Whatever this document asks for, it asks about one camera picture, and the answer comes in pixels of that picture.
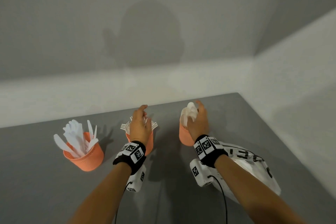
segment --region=wristband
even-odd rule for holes
[[[224,150],[216,138],[208,135],[201,135],[197,138],[194,144],[195,151],[199,160],[206,166],[215,168],[214,164],[220,155],[229,154]]]
[[[119,162],[127,163],[131,169],[131,175],[134,175],[144,163],[146,147],[142,142],[132,141],[124,145],[113,161],[113,165]]]

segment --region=forearm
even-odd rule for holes
[[[255,223],[304,223],[278,195],[226,155],[217,158],[215,167]]]
[[[110,224],[118,209],[131,167],[120,162],[78,207],[68,224]]]

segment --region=person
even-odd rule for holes
[[[194,141],[207,135],[209,123],[207,110],[200,101],[195,121],[188,118],[187,128]],[[147,144],[151,133],[151,120],[146,125],[143,117],[147,105],[142,105],[133,113],[130,124],[130,141]],[[237,165],[225,154],[219,154],[214,167],[221,174],[238,202],[256,224],[303,224],[305,223],[278,195],[261,181]],[[119,162],[107,177],[78,207],[68,224],[110,224],[117,212],[132,168],[125,162]]]

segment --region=orange cup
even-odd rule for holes
[[[90,133],[84,132],[83,133],[84,139],[86,141],[90,141]],[[66,143],[72,150],[73,147],[68,142]],[[92,149],[83,157],[81,158],[74,158],[69,152],[63,151],[64,156],[73,162],[76,166],[78,166],[83,171],[92,171],[99,167],[99,165],[103,162],[104,153],[98,143],[96,143]]]
[[[181,121],[180,121],[179,138],[180,138],[181,143],[183,143],[186,146],[193,146],[195,143],[193,139],[191,138],[189,131],[182,126]]]
[[[130,139],[129,139],[129,134],[126,133],[126,137],[128,139],[128,142],[130,143]],[[145,156],[147,156],[148,154],[151,153],[151,151],[153,150],[153,145],[154,145],[154,141],[153,141],[153,130],[151,132],[151,134],[149,135],[149,140],[148,143],[146,145],[146,152],[145,152]]]

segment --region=gray table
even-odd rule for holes
[[[281,197],[308,223],[334,223],[336,202],[291,153],[263,120],[237,93],[203,98],[211,135],[243,146],[262,156],[281,189]],[[224,223],[221,193],[212,185],[198,187],[189,163],[192,147],[179,141],[179,116],[189,101],[147,109],[159,124],[154,149],[145,161],[143,187],[125,192],[120,203],[122,223]],[[112,169],[115,154],[127,142],[120,124],[133,110],[122,110],[75,119],[98,126],[105,151],[100,167],[81,171],[64,158],[53,141],[71,119],[54,120],[0,129],[0,223],[64,223],[82,200]],[[229,223],[251,223],[242,207],[227,199]]]

